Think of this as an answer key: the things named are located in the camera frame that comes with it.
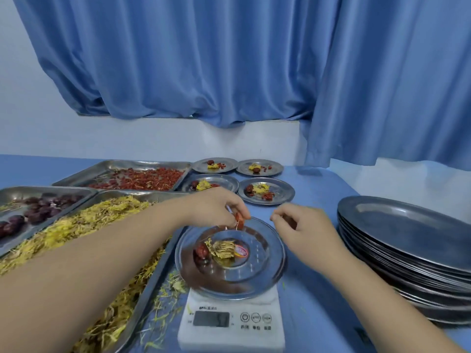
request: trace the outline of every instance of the blue tablecloth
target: blue tablecloth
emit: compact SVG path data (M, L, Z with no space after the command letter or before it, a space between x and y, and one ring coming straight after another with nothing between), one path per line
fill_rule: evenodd
M0 155L0 188L18 185L50 185L101 160ZM244 177L232 174L239 180ZM338 201L356 195L335 173L312 167L288 166L277 176L296 190L293 203L321 207L337 225ZM249 205L251 214L270 223L273 207ZM340 293L320 274L288 252L288 267L278 284L287 353L370 353L374 347L362 339L362 326ZM177 342L180 315L169 325L163 350L180 352ZM447 331L471 352L471 330ZM143 352L136 342L135 353Z

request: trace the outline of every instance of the scale display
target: scale display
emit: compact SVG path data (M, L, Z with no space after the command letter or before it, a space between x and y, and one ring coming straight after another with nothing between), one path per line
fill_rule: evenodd
M196 311L193 326L229 327L229 312Z

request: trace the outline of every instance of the stack of metal plates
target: stack of metal plates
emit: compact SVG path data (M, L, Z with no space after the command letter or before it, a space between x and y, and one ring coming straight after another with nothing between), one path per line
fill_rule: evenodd
M344 198L337 216L350 251L429 320L471 324L471 225L369 196Z

